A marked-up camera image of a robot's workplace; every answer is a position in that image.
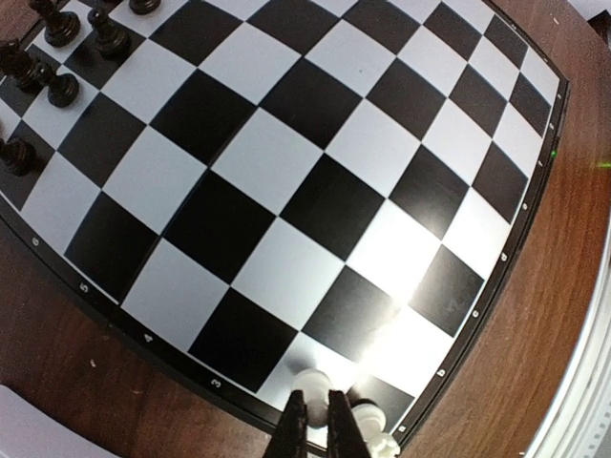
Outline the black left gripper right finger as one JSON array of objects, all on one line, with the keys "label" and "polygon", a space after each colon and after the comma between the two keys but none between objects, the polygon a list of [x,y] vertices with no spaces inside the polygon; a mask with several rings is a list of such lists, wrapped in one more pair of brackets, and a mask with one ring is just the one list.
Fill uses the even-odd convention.
[{"label": "black left gripper right finger", "polygon": [[330,390],[328,399],[327,457],[370,458],[347,396],[342,391]]}]

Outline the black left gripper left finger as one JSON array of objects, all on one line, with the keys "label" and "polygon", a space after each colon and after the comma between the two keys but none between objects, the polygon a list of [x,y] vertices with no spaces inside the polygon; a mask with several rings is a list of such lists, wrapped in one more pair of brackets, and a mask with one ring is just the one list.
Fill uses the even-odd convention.
[{"label": "black left gripper left finger", "polygon": [[307,409],[302,390],[291,392],[274,432],[274,456],[307,457]]}]

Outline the white plastic compartment tray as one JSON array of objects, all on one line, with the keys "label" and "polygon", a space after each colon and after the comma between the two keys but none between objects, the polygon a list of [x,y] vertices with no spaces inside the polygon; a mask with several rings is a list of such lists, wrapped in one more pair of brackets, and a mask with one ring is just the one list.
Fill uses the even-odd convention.
[{"label": "white plastic compartment tray", "polygon": [[116,457],[1,385],[2,457]]}]

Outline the black white chess board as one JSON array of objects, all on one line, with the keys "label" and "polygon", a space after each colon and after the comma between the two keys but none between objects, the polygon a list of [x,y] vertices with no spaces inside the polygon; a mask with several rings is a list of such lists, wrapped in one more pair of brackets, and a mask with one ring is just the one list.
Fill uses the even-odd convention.
[{"label": "black white chess board", "polygon": [[490,1],[82,1],[168,53],[156,133],[102,188],[1,219],[78,305],[200,396],[278,423],[315,368],[405,445],[506,281],[568,79]]}]

